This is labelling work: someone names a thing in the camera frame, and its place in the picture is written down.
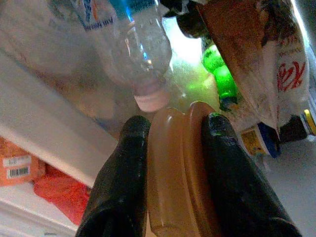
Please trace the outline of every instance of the barcode label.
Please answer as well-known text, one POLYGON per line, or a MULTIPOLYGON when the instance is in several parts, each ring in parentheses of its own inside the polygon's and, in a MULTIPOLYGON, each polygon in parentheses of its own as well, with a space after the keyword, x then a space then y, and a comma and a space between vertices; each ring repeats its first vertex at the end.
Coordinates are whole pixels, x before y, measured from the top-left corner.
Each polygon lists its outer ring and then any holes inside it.
POLYGON ((4 167, 22 166, 22 165, 31 164, 31 162, 32 162, 31 155, 25 155, 25 156, 3 159, 3 166, 4 167))
POLYGON ((30 174, 30 167, 23 167, 19 169, 8 169, 6 172, 7 179, 19 178, 21 176, 25 176, 30 174))

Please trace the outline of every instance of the orange package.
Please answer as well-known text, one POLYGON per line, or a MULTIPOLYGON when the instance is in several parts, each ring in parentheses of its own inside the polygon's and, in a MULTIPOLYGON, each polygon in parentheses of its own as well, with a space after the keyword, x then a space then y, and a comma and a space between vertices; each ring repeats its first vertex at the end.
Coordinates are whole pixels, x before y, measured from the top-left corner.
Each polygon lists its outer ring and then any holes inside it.
POLYGON ((30 182, 45 174, 45 163, 0 137, 0 186, 30 182))
POLYGON ((34 192, 53 203, 71 222, 80 224, 89 200, 86 185, 47 165, 46 174, 35 181, 34 192))

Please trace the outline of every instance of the yellow label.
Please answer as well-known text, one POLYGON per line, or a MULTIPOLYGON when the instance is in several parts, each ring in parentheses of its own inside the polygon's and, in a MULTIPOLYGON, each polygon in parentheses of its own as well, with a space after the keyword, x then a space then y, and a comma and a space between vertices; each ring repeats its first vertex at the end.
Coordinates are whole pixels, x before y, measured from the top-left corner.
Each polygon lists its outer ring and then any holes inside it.
POLYGON ((241 138, 249 154, 252 156, 255 156, 256 154, 266 154, 253 127, 242 132, 241 138))

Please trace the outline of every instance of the yellow bottle cap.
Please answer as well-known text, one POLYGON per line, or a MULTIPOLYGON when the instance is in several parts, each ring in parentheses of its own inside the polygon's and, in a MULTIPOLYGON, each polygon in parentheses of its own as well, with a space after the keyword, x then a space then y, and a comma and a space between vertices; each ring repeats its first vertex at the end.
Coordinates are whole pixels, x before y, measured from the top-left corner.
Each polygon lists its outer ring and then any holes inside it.
POLYGON ((314 136, 316 136, 316 125, 309 110, 304 110, 305 118, 314 136))

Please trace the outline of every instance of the barcode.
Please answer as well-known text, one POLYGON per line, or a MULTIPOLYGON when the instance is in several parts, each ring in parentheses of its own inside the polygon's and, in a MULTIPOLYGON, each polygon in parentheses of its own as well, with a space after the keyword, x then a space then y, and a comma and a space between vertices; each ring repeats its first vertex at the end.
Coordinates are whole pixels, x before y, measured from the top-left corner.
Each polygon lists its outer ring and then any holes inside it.
POLYGON ((12 178, 17 178, 20 176, 25 176, 30 174, 30 167, 23 167, 19 169, 8 169, 7 170, 7 178, 12 179, 12 178))

